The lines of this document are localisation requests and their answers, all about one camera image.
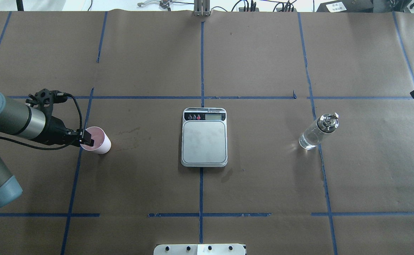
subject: white floor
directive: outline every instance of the white floor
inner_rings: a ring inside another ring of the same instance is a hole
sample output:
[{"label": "white floor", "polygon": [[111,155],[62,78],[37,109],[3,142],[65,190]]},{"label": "white floor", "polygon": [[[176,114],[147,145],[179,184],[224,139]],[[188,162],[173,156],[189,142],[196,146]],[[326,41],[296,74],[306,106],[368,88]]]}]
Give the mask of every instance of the white floor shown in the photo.
[{"label": "white floor", "polygon": [[[175,0],[178,2],[192,3],[193,0]],[[315,0],[315,9],[321,3],[330,2],[331,0]],[[107,11],[113,9],[133,10],[133,11],[163,11],[157,2],[152,2],[142,7],[138,7],[139,2],[144,0],[92,0],[92,11]],[[230,11],[236,0],[211,0],[210,6],[221,6]],[[26,11],[80,11],[87,10],[91,0],[23,0],[24,10]],[[257,1],[259,11],[272,11],[276,3],[264,0]],[[297,0],[294,7],[299,12],[312,12],[312,0]],[[234,11],[238,11],[238,7],[242,7],[243,3],[239,3]],[[0,10],[17,10],[15,0],[0,0]],[[183,5],[173,3],[171,10],[193,10],[193,5]]]}]

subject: silver bottle cap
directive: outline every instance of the silver bottle cap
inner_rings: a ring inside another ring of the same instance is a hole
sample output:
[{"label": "silver bottle cap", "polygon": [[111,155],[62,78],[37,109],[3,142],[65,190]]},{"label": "silver bottle cap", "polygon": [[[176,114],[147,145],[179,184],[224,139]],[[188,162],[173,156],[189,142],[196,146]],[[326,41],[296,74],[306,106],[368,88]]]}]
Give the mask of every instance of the silver bottle cap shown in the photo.
[{"label": "silver bottle cap", "polygon": [[325,133],[332,133],[339,126],[338,118],[339,115],[337,113],[324,114],[317,120],[317,126]]}]

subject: black pole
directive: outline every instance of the black pole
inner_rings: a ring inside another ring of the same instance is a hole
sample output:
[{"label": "black pole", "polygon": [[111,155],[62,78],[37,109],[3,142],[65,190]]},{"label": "black pole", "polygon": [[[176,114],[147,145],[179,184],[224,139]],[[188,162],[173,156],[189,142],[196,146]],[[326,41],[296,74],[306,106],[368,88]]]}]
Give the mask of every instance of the black pole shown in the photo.
[{"label": "black pole", "polygon": [[23,11],[23,0],[17,0],[17,10]]}]

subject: white cup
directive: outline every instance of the white cup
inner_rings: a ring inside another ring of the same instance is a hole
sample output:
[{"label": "white cup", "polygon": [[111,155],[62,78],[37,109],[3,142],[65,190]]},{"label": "white cup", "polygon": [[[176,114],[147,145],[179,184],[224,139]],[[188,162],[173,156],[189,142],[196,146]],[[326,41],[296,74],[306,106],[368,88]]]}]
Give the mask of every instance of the white cup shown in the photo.
[{"label": "white cup", "polygon": [[97,154],[105,154],[111,149],[111,141],[103,129],[98,126],[91,126],[86,129],[91,134],[91,139],[94,140],[94,146],[87,146],[81,144],[81,147],[88,152]]}]

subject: digital kitchen scale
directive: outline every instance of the digital kitchen scale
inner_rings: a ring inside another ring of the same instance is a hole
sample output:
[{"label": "digital kitchen scale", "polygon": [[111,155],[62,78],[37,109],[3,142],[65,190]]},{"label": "digital kitchen scale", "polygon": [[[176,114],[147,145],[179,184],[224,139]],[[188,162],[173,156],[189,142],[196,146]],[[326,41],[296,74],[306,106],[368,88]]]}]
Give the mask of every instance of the digital kitchen scale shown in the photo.
[{"label": "digital kitchen scale", "polygon": [[182,116],[183,166],[221,168],[228,163],[228,129],[223,108],[186,108]]}]

